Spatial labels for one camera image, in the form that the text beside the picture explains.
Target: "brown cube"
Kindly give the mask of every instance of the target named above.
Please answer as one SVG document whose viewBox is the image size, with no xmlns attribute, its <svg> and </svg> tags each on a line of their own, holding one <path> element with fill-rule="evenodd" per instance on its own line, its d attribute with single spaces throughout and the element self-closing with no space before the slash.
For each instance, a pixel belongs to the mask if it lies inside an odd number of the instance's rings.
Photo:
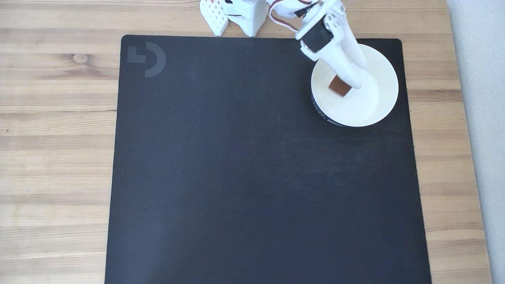
<svg viewBox="0 0 505 284">
<path fill-rule="evenodd" d="M 347 85 L 338 76 L 335 76 L 329 85 L 330 90 L 339 94 L 340 96 L 345 96 L 351 89 L 351 86 Z"/>
</svg>

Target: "wire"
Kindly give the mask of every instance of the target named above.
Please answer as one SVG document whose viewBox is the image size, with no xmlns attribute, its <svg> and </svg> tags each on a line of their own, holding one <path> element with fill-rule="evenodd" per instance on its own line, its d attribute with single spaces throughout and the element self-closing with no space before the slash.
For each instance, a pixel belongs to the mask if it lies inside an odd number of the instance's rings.
<svg viewBox="0 0 505 284">
<path fill-rule="evenodd" d="M 270 9 L 268 11 L 268 16 L 270 17 L 270 19 L 278 24 L 278 25 L 281 25 L 283 27 L 286 27 L 288 29 L 290 29 L 292 32 L 298 32 L 297 28 L 295 28 L 293 25 L 291 25 L 290 23 L 286 22 L 286 21 L 283 21 L 279 18 L 276 18 L 275 16 L 272 15 L 272 11 L 274 10 L 275 6 L 279 5 L 282 1 L 284 0 L 275 0 L 272 2 L 272 5 L 270 5 Z M 302 4 L 306 4 L 306 5 L 309 5 L 309 4 L 312 4 L 312 1 L 304 1 L 304 0 L 298 0 L 298 2 L 302 3 Z"/>
</svg>

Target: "mouse pad logo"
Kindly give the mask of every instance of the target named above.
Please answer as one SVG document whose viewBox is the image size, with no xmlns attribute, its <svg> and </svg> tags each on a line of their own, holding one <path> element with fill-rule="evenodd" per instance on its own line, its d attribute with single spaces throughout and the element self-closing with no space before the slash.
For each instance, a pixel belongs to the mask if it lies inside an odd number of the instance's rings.
<svg viewBox="0 0 505 284">
<path fill-rule="evenodd" d="M 146 42 L 145 43 L 145 49 L 148 51 L 152 51 L 156 55 L 156 64 L 151 68 L 147 69 L 145 71 L 145 78 L 151 78 L 156 75 L 158 75 L 163 68 L 165 67 L 165 63 L 167 61 L 167 57 L 165 56 L 165 53 L 163 52 L 163 49 L 159 47 L 159 45 L 152 43 L 152 42 Z M 129 46 L 128 47 L 128 58 L 126 60 L 128 63 L 145 63 L 145 55 L 138 55 L 137 54 L 137 47 L 136 46 Z"/>
</svg>

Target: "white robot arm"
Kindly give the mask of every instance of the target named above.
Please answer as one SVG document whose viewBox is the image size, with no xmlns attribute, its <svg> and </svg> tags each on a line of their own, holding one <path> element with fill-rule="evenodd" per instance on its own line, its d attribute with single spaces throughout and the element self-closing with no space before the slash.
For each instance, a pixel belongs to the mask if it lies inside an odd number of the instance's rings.
<svg viewBox="0 0 505 284">
<path fill-rule="evenodd" d="M 361 87 L 356 68 L 365 68 L 366 60 L 340 0 L 201 0 L 200 11 L 217 36 L 228 20 L 237 23 L 246 35 L 255 36 L 268 15 L 295 32 L 307 57 L 324 60 L 342 81 L 353 88 Z M 272 11 L 286 18 L 303 17 L 302 27 L 297 30 L 273 16 Z"/>
</svg>

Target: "wood grain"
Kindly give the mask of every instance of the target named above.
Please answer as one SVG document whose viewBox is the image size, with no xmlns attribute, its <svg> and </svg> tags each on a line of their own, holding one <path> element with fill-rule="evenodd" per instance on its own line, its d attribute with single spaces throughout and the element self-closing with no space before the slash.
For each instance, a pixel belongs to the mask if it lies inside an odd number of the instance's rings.
<svg viewBox="0 0 505 284">
<path fill-rule="evenodd" d="M 345 3 L 403 42 L 433 283 L 491 283 L 445 0 Z M 125 34 L 212 35 L 194 0 L 0 1 L 1 283 L 103 283 Z"/>
</svg>

